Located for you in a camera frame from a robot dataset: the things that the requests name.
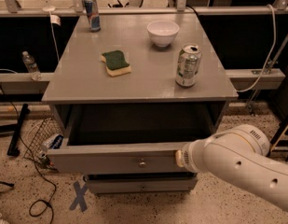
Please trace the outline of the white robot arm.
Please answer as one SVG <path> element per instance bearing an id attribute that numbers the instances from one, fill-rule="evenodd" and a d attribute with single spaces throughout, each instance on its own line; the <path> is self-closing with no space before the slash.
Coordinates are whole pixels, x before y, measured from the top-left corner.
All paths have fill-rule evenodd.
<path id="1" fill-rule="evenodd" d="M 263 132 L 243 124 L 185 144 L 175 159 L 191 173 L 211 173 L 288 213 L 288 164 L 270 159 L 269 148 Z"/>

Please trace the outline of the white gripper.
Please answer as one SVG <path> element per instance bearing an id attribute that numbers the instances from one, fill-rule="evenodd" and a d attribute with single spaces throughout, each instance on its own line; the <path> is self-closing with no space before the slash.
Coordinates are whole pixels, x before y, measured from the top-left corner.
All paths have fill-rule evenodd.
<path id="1" fill-rule="evenodd" d="M 206 144 L 204 140 L 197 140 L 185 144 L 175 152 L 176 164 L 179 167 L 186 168 L 186 170 L 191 173 L 206 173 L 208 169 L 203 159 L 205 147 Z"/>

